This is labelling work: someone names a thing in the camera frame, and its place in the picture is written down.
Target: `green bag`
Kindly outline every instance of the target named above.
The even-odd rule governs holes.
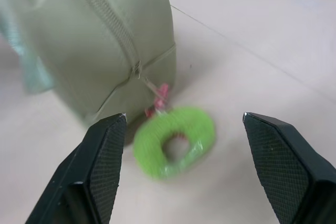
[[[0,12],[88,125],[117,113],[132,122],[153,102],[143,78],[174,83],[169,0],[1,0]]]

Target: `zipper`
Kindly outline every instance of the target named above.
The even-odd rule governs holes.
[[[110,3],[107,0],[86,0],[92,10],[103,21],[117,39],[122,52],[124,53],[131,69],[130,76],[135,74],[135,69],[140,63],[139,54],[134,45],[132,35],[129,33],[122,20],[115,13]]]

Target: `textured grip pad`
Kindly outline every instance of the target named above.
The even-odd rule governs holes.
[[[246,116],[247,132],[261,185],[281,224],[296,217],[309,187],[309,175],[275,127]]]
[[[116,198],[125,127],[125,124],[116,123],[108,129],[90,175],[89,188],[102,224],[110,222]]]

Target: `white tile floor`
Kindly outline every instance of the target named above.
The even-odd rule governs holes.
[[[292,123],[336,166],[336,2],[171,0],[178,48],[173,105],[217,126],[211,153],[153,182],[123,156],[111,223],[278,223],[259,183],[244,111]],[[52,93],[25,96],[15,55],[0,44],[0,223],[23,223],[84,131]]]

